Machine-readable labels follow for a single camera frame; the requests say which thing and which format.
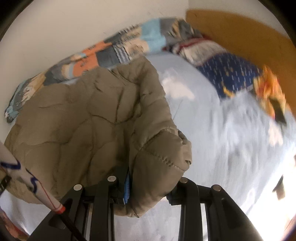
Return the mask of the patchwork cartoon rolled quilt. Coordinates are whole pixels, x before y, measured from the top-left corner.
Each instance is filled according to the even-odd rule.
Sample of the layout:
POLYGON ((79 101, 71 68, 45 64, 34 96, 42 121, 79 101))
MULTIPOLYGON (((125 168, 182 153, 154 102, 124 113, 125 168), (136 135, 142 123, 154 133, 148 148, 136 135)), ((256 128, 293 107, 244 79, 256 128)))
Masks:
POLYGON ((94 68, 112 68, 142 55, 161 52, 176 43, 201 37, 199 30, 181 18, 157 18, 122 29, 20 83, 4 117, 7 123, 11 123, 25 103, 44 86, 76 80, 94 68))

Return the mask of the black phone on bed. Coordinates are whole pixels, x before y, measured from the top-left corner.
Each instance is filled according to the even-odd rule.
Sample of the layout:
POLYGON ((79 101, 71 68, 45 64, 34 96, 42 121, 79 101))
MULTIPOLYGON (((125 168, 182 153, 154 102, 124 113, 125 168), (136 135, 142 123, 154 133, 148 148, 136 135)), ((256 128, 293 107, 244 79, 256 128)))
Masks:
POLYGON ((277 123, 280 123, 284 126, 287 125, 287 122, 285 120, 285 116, 284 116, 284 113, 280 107, 280 103, 278 100, 274 99, 274 98, 270 98, 269 101, 271 102, 271 105, 273 106, 273 109, 274 109, 274 114, 275 114, 275 121, 277 123))

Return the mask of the orange yellow crumpled cloth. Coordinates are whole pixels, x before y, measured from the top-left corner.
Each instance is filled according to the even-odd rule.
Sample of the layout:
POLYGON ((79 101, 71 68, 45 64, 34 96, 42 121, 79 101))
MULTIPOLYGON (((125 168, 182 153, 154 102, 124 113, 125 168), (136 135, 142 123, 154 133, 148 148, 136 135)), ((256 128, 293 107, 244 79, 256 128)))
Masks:
POLYGON ((285 94, 281 90, 277 76, 272 70, 264 65, 262 73, 253 79, 253 89, 262 109, 274 119, 274 109, 269 101, 274 98, 279 101, 280 107, 285 114, 287 108, 287 100, 285 94))

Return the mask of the navy starred striped pillow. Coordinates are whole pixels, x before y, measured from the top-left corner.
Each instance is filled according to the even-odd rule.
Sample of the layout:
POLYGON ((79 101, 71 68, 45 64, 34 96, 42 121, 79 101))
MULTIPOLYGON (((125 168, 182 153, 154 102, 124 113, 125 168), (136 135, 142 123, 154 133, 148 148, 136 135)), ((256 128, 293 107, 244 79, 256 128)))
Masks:
POLYGON ((178 55, 199 70, 214 86, 220 99, 251 91, 254 79, 262 74, 260 67, 206 38, 192 38, 163 50, 178 55))

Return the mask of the wooden headboard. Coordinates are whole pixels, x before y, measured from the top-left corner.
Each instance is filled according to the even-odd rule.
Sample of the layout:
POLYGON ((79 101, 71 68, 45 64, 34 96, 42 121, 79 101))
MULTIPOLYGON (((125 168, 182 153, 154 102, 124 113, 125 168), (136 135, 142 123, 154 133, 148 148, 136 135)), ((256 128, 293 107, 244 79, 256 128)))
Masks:
MULTIPOLYGON (((218 43, 262 70, 268 66, 285 94, 285 113, 295 109, 295 46, 290 39, 253 19, 223 11, 191 9, 186 21, 201 32, 201 38, 218 43)), ((249 92, 259 103, 254 89, 249 92)))

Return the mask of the olive quilted hooded coat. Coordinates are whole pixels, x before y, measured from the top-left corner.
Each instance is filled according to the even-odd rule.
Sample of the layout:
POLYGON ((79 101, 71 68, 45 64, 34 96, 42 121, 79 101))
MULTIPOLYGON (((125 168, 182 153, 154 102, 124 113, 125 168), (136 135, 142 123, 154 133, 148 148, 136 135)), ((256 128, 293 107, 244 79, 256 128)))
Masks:
POLYGON ((116 215, 140 217, 171 192, 192 163, 164 89, 145 57, 52 84, 23 107, 4 145, 56 199, 129 165, 130 197, 116 215))

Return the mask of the light blue cloud bedsheet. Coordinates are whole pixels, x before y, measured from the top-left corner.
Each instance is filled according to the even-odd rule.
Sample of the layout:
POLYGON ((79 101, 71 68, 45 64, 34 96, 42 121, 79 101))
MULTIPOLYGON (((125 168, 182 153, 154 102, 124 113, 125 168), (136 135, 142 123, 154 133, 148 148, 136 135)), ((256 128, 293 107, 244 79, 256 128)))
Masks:
POLYGON ((221 185, 249 213, 271 190, 295 154, 295 118, 273 121, 254 96, 220 100, 205 76, 181 57, 146 57, 156 69, 172 119, 192 144, 185 176, 202 186, 221 185))

